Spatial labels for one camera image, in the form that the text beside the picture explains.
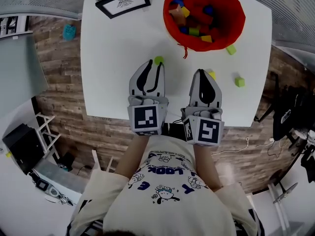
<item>toy block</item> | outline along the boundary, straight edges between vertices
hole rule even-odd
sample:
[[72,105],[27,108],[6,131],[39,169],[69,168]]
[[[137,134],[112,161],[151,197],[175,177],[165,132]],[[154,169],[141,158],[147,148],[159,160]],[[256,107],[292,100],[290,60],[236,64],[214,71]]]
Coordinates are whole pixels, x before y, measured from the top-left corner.
[[220,32],[218,30],[218,28],[212,28],[208,31],[208,35],[210,35],[212,37],[212,41],[216,41],[217,39],[220,38]]
[[173,16],[174,21],[178,26],[186,25],[186,18],[179,4],[176,5],[176,7],[174,6],[174,4],[171,4],[168,12]]
[[199,23],[196,22],[193,17],[187,17],[186,18],[187,22],[186,22],[186,26],[187,27],[192,27],[192,28],[197,28]]
[[212,37],[211,36],[202,36],[200,37],[202,41],[205,41],[205,42],[209,42],[209,43],[212,43]]
[[226,50],[228,51],[230,55],[233,55],[234,53],[236,53],[236,48],[234,47],[234,45],[228,46]]
[[211,5],[205,6],[203,12],[209,16],[213,15],[213,7]]
[[209,75],[216,80],[216,73],[214,71],[209,72]]
[[209,26],[208,25],[200,25],[200,29],[199,29],[200,33],[205,34],[205,35],[211,35],[210,30],[209,30]]
[[190,11],[189,11],[185,6],[182,7],[182,11],[183,11],[185,17],[188,17],[188,16],[189,16]]
[[172,3],[179,4],[180,7],[184,7],[184,2],[183,2],[183,0],[173,0]]
[[242,77],[235,78],[235,85],[237,85],[239,88],[242,88],[245,86],[245,79]]
[[189,8],[191,16],[193,16],[197,21],[205,25],[211,25],[213,21],[213,17],[203,13],[202,9],[203,8],[201,6],[200,7],[195,6],[193,8]]
[[187,34],[187,35],[189,34],[189,28],[188,27],[180,27],[179,30],[183,34]]
[[197,28],[189,28],[189,35],[191,36],[196,36],[198,37],[199,36],[199,30]]

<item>person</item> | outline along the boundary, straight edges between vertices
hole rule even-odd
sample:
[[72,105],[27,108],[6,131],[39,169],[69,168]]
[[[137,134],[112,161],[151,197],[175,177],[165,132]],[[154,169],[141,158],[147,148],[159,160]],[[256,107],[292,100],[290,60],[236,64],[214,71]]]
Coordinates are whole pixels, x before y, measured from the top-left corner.
[[222,187],[208,147],[135,136],[114,173],[93,170],[67,236],[263,236],[240,184]]

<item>framed picture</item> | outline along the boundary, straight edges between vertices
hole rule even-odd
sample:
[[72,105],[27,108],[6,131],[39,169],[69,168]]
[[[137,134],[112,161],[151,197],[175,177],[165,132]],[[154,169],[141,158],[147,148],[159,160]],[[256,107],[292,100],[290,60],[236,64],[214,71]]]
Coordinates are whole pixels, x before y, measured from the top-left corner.
[[151,5],[150,0],[101,0],[96,7],[99,8],[110,19]]

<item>blue block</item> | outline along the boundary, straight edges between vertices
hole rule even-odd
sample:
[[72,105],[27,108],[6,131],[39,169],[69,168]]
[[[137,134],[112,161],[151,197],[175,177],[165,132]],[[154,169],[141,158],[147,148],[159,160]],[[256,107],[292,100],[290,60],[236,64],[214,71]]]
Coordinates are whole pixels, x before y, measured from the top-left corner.
[[179,27],[179,30],[183,34],[189,34],[189,28],[188,27]]
[[75,26],[66,25],[63,29],[63,38],[67,41],[73,40],[75,37],[75,31]]
[[203,12],[207,15],[212,16],[213,15],[213,8],[211,5],[207,5],[206,7],[203,8]]
[[177,3],[180,5],[180,7],[184,7],[184,2],[183,0],[173,0],[172,3]]

